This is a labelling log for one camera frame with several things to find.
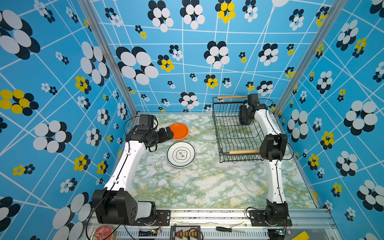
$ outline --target wooden handle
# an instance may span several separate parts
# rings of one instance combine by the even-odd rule
[[[247,98],[248,96],[219,96],[217,99]]]
[[[254,150],[229,151],[229,154],[246,154],[246,153],[256,153],[256,154],[259,154],[260,150],[259,149],[254,149]]]

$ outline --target blue patterned wall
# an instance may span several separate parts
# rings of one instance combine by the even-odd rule
[[[142,112],[209,111],[212,97],[255,92],[277,103],[332,3],[92,1]]]
[[[344,239],[383,239],[384,8],[349,0],[278,116]]]
[[[2,240],[77,239],[109,180],[130,115],[91,30],[77,1],[1,3]]]

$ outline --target screwdriver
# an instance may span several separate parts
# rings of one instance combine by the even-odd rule
[[[216,227],[216,230],[220,232],[245,232],[245,231],[239,231],[239,230],[232,230],[231,228],[226,228],[226,227]]]

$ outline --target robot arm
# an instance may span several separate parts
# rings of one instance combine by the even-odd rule
[[[268,198],[265,209],[265,218],[269,224],[289,219],[288,204],[283,190],[281,175],[281,161],[285,154],[288,137],[282,134],[273,123],[268,108],[261,104],[257,94],[248,95],[247,106],[240,107],[239,121],[242,125],[249,125],[253,119],[259,123],[265,136],[261,146],[260,155],[263,158],[268,173]]]
[[[268,144],[268,141],[273,144],[275,136],[280,135],[281,132],[272,122],[269,111],[264,109],[256,111],[255,119],[260,124],[260,127],[267,138],[266,145]],[[273,159],[272,161],[269,161],[269,159],[264,160],[268,173],[268,201],[272,203],[276,202],[277,204],[283,204],[286,201],[283,191],[283,180],[281,178],[281,159]]]
[[[99,223],[132,225],[137,219],[151,222],[156,217],[154,202],[136,202],[129,194],[136,167],[146,149],[173,138],[169,127],[157,129],[153,115],[142,114],[139,124],[126,135],[126,143],[115,171],[104,189],[95,190],[92,201],[100,203],[95,209]]]

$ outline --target orange plate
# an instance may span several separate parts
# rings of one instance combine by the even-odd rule
[[[175,140],[181,140],[188,136],[189,129],[182,123],[172,124],[170,129],[173,132],[173,139]]]

